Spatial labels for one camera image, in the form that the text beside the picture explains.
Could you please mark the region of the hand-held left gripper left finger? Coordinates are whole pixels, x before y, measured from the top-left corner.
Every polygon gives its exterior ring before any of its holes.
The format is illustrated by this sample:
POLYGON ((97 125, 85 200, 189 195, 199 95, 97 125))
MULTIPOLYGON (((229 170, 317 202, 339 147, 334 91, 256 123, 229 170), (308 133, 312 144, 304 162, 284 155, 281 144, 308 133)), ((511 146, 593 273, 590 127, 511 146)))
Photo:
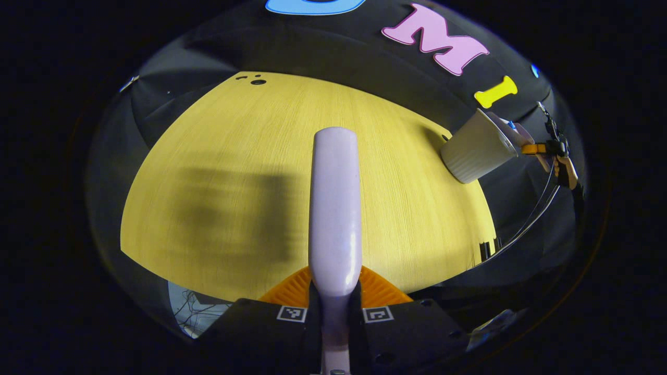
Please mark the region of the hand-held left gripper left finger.
POLYGON ((224 373, 320 373, 319 297, 308 267, 257 301, 237 299, 201 336, 224 373))

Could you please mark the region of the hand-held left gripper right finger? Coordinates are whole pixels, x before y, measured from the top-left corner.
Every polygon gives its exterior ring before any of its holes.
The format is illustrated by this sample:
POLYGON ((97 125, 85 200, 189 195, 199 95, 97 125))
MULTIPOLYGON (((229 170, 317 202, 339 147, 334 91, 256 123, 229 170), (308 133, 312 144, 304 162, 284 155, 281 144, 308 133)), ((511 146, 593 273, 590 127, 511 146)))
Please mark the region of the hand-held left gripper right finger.
POLYGON ((351 372, 419 373, 467 349, 467 333, 433 299, 411 299, 367 267, 351 297, 351 372))

